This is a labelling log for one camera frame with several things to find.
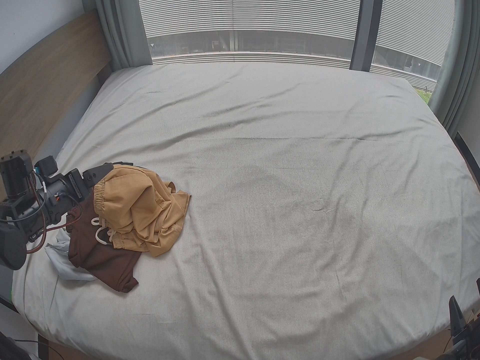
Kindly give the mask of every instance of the mattress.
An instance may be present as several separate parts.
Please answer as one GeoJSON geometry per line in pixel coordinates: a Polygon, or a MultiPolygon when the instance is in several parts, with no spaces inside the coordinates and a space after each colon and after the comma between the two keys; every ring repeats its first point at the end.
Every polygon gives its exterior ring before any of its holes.
{"type": "MultiPolygon", "coordinates": [[[[109,77],[58,156],[156,171],[191,194],[183,231],[127,294],[59,279],[45,250],[12,299],[99,359],[374,359],[478,299],[480,194],[405,80],[276,63],[109,77]]],[[[50,233],[49,240],[55,238],[50,233]]]]}

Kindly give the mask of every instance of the fitted sheet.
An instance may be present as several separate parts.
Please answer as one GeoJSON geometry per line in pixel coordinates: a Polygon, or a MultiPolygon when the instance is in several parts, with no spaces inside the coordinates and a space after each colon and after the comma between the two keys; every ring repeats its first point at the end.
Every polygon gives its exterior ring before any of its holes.
{"type": "MultiPolygon", "coordinates": [[[[101,359],[373,359],[479,296],[480,195],[407,81],[277,63],[123,69],[58,156],[130,161],[191,194],[183,231],[128,294],[13,279],[46,338],[101,359]]],[[[50,233],[48,240],[53,240],[50,233]]]]}

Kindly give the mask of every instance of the wooden headboard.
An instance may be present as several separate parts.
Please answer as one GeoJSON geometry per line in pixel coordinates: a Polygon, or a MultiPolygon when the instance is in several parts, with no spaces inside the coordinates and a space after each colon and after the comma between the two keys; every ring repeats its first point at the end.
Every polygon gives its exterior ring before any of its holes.
{"type": "Polygon", "coordinates": [[[96,10],[16,59],[0,75],[0,156],[26,149],[34,158],[49,131],[110,60],[96,10]]]}

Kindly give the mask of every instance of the curtain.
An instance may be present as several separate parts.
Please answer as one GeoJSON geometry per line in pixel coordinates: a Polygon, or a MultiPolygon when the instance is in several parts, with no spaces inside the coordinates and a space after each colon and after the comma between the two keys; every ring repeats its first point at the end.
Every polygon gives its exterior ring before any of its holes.
{"type": "Polygon", "coordinates": [[[85,12],[98,11],[113,71],[152,64],[138,0],[82,0],[82,3],[85,12]]]}
{"type": "Polygon", "coordinates": [[[479,73],[480,0],[455,0],[452,36],[429,106],[451,137],[479,73]]]}

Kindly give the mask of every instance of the building exterior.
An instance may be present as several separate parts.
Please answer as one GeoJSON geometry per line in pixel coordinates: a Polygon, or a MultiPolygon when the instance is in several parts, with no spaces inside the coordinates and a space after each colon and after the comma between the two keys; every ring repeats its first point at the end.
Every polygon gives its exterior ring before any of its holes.
{"type": "MultiPolygon", "coordinates": [[[[154,64],[272,61],[349,68],[360,0],[139,0],[154,64]]],[[[383,0],[371,71],[433,90],[455,0],[383,0]]]]}

